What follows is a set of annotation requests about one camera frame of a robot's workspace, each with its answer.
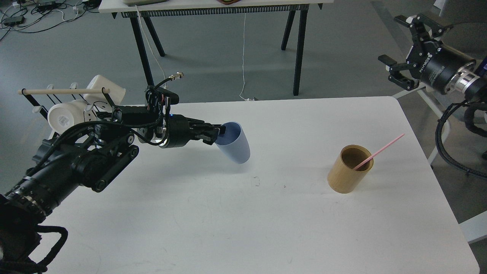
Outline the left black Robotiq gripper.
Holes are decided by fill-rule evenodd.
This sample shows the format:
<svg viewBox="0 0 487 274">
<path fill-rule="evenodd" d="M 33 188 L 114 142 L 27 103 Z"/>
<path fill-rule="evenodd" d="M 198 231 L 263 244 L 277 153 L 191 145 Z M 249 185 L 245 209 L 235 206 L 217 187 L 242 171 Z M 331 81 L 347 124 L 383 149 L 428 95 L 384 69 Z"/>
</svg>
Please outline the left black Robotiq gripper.
<svg viewBox="0 0 487 274">
<path fill-rule="evenodd" d="M 226 126 L 222 124 L 210 124 L 203 120 L 171 114 L 166 126 L 166 134 L 159 147 L 183 147 L 190 140 L 201 140 L 207 145 L 212 145 L 216 142 L 218 135 L 225 133 Z"/>
</svg>

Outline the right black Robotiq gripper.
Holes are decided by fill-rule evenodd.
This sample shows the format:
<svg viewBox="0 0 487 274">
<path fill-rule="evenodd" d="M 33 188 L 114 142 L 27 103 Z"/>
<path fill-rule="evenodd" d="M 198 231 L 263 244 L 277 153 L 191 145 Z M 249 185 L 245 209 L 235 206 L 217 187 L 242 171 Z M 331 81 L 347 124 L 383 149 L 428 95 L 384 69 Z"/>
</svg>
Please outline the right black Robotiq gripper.
<svg viewBox="0 0 487 274">
<path fill-rule="evenodd" d="M 410 70 L 415 79 L 442 94 L 452 91 L 465 96 L 477 95 L 477 76 L 473 72 L 476 60 L 435 39 L 453 28 L 453 24 L 436 14 L 417 14 L 411 17 L 398 15 L 394 21 L 409 29 L 414 44 L 406 58 L 399 64 L 386 54 L 378 57 L 385 64 L 388 80 L 404 90 L 419 86 L 418 80 L 407 78 L 400 71 Z"/>
</svg>

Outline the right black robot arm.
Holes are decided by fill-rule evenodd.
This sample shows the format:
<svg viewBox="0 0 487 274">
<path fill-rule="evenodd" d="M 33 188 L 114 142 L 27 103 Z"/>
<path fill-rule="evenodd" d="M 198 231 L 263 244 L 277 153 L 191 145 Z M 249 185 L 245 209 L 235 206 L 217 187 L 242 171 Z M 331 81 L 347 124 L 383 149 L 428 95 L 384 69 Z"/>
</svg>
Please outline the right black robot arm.
<svg viewBox="0 0 487 274">
<path fill-rule="evenodd" d="M 460 103 L 447 107 L 437 123 L 435 144 L 443 160 L 466 175 L 486 179 L 486 173 L 467 167 L 456 161 L 445 149 L 441 134 L 449 117 L 464 107 L 465 127 L 476 135 L 486 137 L 486 130 L 474 123 L 476 111 L 486 111 L 486 77 L 475 70 L 476 60 L 469 55 L 446 45 L 440 38 L 453 28 L 453 24 L 431 12 L 411 17 L 399 15 L 394 21 L 409 29 L 412 47 L 406 60 L 399 63 L 383 54 L 378 57 L 388 70 L 388 80 L 407 91 L 424 84 L 447 95 L 459 92 L 464 96 Z"/>
</svg>

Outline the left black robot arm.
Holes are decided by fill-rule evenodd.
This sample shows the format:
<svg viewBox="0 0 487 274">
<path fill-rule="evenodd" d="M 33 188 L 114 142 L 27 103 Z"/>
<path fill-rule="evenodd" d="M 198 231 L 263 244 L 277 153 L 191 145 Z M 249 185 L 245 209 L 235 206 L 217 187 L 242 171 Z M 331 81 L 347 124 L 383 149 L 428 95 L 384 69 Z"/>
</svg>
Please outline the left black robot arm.
<svg viewBox="0 0 487 274">
<path fill-rule="evenodd" d="M 123 106 L 126 90 L 97 75 L 80 100 L 56 104 L 50 110 L 22 89 L 50 123 L 54 137 L 44 139 L 33 156 L 35 167 L 1 195 L 1 273 L 42 274 L 66 243 L 68 232 L 42 222 L 78 186 L 97 193 L 139 153 L 135 138 L 161 148 L 183 147 L 191 140 L 212 145 L 228 126 L 173 115 L 177 94 L 164 85 L 183 76 L 178 72 L 144 91 L 146 105 Z"/>
</svg>

